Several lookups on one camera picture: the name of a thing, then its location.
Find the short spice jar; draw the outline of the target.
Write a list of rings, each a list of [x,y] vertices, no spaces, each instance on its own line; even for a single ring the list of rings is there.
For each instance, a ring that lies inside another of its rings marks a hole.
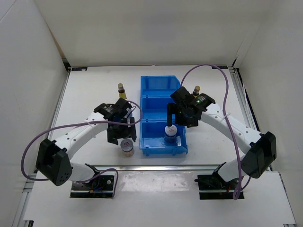
[[[172,124],[171,126],[166,126],[164,132],[165,132],[164,140],[166,142],[169,143],[175,142],[178,129],[174,124]]]
[[[120,143],[122,153],[126,157],[131,157],[134,154],[134,145],[131,139],[124,139]]]

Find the yellow cork-top bottle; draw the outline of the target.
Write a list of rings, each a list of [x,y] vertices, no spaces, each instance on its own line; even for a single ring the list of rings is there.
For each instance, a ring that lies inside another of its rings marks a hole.
[[[123,98],[123,99],[127,99],[127,96],[126,96],[126,93],[125,93],[125,89],[124,89],[124,86],[122,83],[119,83],[118,84],[118,94],[119,94],[119,97],[120,98]]]
[[[199,92],[200,92],[200,86],[195,86],[192,94],[194,97],[197,97],[199,95]]]

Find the tall silver-lid shaker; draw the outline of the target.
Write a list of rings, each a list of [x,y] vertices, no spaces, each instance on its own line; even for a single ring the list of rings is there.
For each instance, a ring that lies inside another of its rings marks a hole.
[[[127,108],[127,113],[126,113],[126,115],[125,115],[125,118],[130,118],[130,117],[132,117],[132,116],[133,116],[132,112],[133,112],[133,109],[132,109],[132,108]]]

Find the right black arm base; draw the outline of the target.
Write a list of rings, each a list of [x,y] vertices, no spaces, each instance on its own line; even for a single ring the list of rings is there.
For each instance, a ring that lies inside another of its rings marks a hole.
[[[222,183],[213,175],[198,175],[194,180],[198,185],[200,200],[233,200],[238,186],[238,178]]]

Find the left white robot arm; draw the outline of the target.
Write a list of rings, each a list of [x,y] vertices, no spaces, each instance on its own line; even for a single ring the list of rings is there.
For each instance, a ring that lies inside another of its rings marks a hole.
[[[107,142],[118,144],[120,139],[136,140],[132,106],[120,98],[115,104],[100,104],[81,126],[54,140],[40,143],[36,169],[56,186],[66,181],[79,182],[88,189],[101,187],[99,171],[89,164],[71,163],[75,153],[92,138],[106,131]]]

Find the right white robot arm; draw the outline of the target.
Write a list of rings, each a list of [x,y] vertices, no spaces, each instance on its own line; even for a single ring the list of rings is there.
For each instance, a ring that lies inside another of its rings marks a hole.
[[[261,133],[230,115],[206,94],[197,97],[182,87],[171,96],[173,103],[167,105],[167,125],[197,127],[200,121],[214,127],[235,145],[238,155],[234,161],[219,165],[211,175],[203,175],[196,181],[204,190],[220,190],[237,186],[242,176],[258,179],[276,159],[276,137],[271,132]]]

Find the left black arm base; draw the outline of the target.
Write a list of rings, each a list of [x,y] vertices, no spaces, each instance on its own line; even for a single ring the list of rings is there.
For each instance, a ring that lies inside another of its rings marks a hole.
[[[116,193],[118,177],[118,171],[109,168],[87,183],[72,183],[70,198],[112,199]]]

